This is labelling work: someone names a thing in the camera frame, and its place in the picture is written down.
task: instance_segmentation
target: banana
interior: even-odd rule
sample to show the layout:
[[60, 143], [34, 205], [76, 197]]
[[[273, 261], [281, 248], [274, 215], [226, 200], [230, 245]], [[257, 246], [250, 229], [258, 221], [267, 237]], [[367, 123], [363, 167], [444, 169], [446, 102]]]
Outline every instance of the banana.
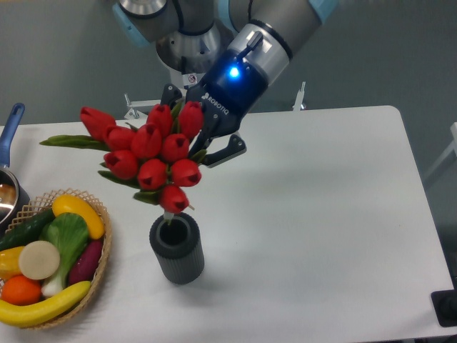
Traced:
[[15, 327], [32, 327], [47, 322], [80, 302], [90, 288], [90, 281], [81, 281], [51, 298], [27, 306], [16, 306], [0, 300], [0, 322]]

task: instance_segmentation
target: yellow pepper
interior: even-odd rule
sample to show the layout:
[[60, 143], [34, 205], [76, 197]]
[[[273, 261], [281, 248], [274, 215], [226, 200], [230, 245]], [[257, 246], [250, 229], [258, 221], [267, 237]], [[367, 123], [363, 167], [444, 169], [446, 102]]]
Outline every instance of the yellow pepper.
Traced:
[[52, 204], [52, 212], [54, 216], [63, 213], [75, 213], [83, 217], [86, 221], [89, 237], [91, 239], [99, 239], [105, 233], [105, 226], [100, 216], [95, 210], [83, 199], [70, 194], [62, 194], [58, 196]]
[[20, 275], [19, 255], [24, 247], [16, 247], [0, 252], [0, 279], [7, 280]]

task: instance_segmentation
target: pot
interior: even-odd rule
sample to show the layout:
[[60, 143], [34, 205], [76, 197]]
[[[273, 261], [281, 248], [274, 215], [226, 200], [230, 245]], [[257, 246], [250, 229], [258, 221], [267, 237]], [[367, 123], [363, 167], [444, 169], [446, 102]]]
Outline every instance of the pot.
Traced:
[[9, 153], [16, 129], [24, 114], [25, 106], [15, 104], [0, 136], [0, 237], [2, 237], [23, 205], [29, 203], [29, 195], [9, 170]]
[[187, 284], [203, 271], [205, 259], [199, 226], [188, 214], [175, 214], [170, 225], [160, 216], [152, 224], [149, 242], [169, 281]]

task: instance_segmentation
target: red tulip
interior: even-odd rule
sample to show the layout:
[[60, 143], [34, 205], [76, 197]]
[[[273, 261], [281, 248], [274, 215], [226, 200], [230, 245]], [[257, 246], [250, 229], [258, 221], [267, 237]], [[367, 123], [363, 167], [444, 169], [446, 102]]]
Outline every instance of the red tulip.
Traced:
[[138, 160], [130, 150], [117, 150], [104, 156], [106, 166], [114, 176], [128, 180], [138, 172]]
[[166, 164], [160, 159], [150, 159], [140, 167], [136, 178], [141, 189], [148, 191], [158, 189], [167, 180]]
[[189, 205], [189, 201], [181, 188], [167, 184], [160, 196], [160, 205], [165, 211], [178, 214]]
[[153, 123], [157, 125], [162, 135], [162, 139], [170, 134], [171, 127], [173, 126], [173, 117], [168, 105], [159, 105], [153, 107], [149, 112], [147, 124]]
[[130, 149], [139, 159], [151, 159], [157, 156], [162, 147], [162, 136], [155, 124], [144, 124], [135, 133]]
[[190, 159], [180, 159], [171, 166], [171, 180], [176, 186], [192, 187], [201, 179], [199, 166]]
[[97, 141], [104, 141], [103, 133], [107, 126], [116, 125], [116, 120], [112, 116], [91, 107], [83, 107], [79, 117], [89, 134]]
[[200, 103], [188, 101], [178, 116], [181, 133], [189, 139], [199, 134], [204, 123], [203, 112]]
[[134, 137], [135, 132], [122, 126], [110, 125], [104, 132], [104, 141], [111, 151], [130, 149]]
[[189, 140], [183, 134], [171, 134], [164, 140], [161, 156], [168, 163], [185, 159], [189, 154]]

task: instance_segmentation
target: black vase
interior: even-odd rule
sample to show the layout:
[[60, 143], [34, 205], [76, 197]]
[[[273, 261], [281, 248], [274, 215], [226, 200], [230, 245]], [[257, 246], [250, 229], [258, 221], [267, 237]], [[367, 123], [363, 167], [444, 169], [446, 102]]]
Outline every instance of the black vase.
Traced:
[[149, 241], [162, 272], [171, 282], [187, 284], [203, 271], [199, 226], [188, 214], [175, 214], [170, 225], [160, 216], [152, 224]]

